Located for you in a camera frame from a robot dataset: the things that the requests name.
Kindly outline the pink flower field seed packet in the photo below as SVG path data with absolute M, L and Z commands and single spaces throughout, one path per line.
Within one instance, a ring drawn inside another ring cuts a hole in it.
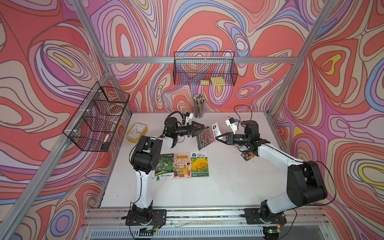
M 208 145 L 216 142 L 216 137 L 220 136 L 222 133 L 219 128 L 219 124 L 215 123 L 210 127 L 205 128 L 201 133 L 197 136 L 197 143 L 199 151 Z

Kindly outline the orange shop seed packet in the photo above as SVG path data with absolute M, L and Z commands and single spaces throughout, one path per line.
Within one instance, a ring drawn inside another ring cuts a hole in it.
M 191 153 L 174 154 L 173 173 L 176 179 L 188 179 L 191 174 Z

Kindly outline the yellow sunflower seed packet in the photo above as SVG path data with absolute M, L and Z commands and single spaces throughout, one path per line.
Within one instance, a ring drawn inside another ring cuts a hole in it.
M 193 178 L 209 176 L 207 152 L 191 152 L 191 174 Z

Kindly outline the dark green melon seed packet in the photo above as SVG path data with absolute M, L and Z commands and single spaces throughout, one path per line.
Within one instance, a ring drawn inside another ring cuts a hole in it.
M 174 178 L 174 154 L 161 154 L 155 169 L 155 181 L 172 180 Z

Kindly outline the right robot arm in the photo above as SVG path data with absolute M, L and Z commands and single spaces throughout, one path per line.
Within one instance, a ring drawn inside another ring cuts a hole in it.
M 269 161 L 287 175 L 286 191 L 261 203 L 255 214 L 270 224 L 287 210 L 306 206 L 328 197 L 320 167 L 313 161 L 303 162 L 262 139 L 256 121 L 245 121 L 244 134 L 225 133 L 215 139 L 226 145 L 244 146 L 257 157 Z

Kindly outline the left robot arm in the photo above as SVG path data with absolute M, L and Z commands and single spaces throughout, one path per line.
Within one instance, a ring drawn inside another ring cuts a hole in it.
M 137 199 L 131 203 L 128 215 L 124 217 L 127 226 L 163 225 L 167 211 L 154 213 L 150 178 L 152 177 L 163 149 L 171 149 L 179 137 L 195 137 L 206 127 L 203 124 L 184 120 L 180 123 L 175 117 L 168 117 L 159 137 L 141 136 L 130 155 L 130 164 L 137 176 Z

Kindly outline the small pink flower seed packet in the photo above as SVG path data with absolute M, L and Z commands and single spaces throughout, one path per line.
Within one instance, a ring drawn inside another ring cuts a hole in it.
M 249 152 L 249 151 L 244 151 L 244 152 L 241 152 L 241 157 L 245 160 L 245 161 L 249 161 L 250 159 L 252 159 L 253 157 L 255 157 L 256 155 L 253 154 L 252 152 Z

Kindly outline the pencil cup with pencils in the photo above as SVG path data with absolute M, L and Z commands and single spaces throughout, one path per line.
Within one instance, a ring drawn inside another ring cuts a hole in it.
M 205 97 L 201 94 L 197 94 L 193 96 L 193 101 L 194 101 L 194 116 L 197 119 L 200 119 L 204 116 Z

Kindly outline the yellow sticky notes small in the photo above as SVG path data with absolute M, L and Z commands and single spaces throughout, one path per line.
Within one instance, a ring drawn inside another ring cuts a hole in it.
M 209 86 L 209 85 L 210 85 L 210 81 L 207 81 L 207 80 L 201 80 L 201 81 L 200 81 L 200 85 L 201 85 L 201 86 Z

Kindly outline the yellow sticky notes large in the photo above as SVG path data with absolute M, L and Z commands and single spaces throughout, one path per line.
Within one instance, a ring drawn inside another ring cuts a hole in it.
M 225 86 L 226 81 L 223 77 L 211 77 L 210 78 L 211 84 L 213 86 Z

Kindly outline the yellow square clock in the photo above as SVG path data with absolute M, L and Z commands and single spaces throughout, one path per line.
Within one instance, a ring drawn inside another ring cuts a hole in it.
M 126 133 L 128 142 L 137 144 L 142 136 L 148 131 L 148 127 L 142 123 L 135 123 Z

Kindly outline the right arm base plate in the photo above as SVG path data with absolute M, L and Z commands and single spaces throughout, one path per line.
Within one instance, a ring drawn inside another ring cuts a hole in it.
M 285 225 L 287 223 L 283 212 L 279 214 L 271 213 L 265 208 L 244 209 L 242 217 L 246 218 L 248 225 Z

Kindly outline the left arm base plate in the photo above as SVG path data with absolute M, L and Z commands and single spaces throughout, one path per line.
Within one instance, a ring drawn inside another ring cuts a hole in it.
M 167 222 L 167 210 L 154 209 L 142 213 L 129 210 L 127 216 L 123 217 L 126 226 L 163 226 Z

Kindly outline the aluminium front rail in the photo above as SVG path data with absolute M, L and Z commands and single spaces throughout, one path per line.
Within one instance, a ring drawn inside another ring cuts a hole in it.
M 166 209 L 166 220 L 162 221 L 166 227 L 242 227 L 247 224 L 241 217 L 248 206 L 232 207 L 159 207 Z M 83 226 L 124 226 L 122 217 L 128 214 L 129 208 L 98 208 L 91 209 L 86 214 Z M 321 207 L 301 207 L 284 213 L 287 224 L 295 226 L 329 225 Z

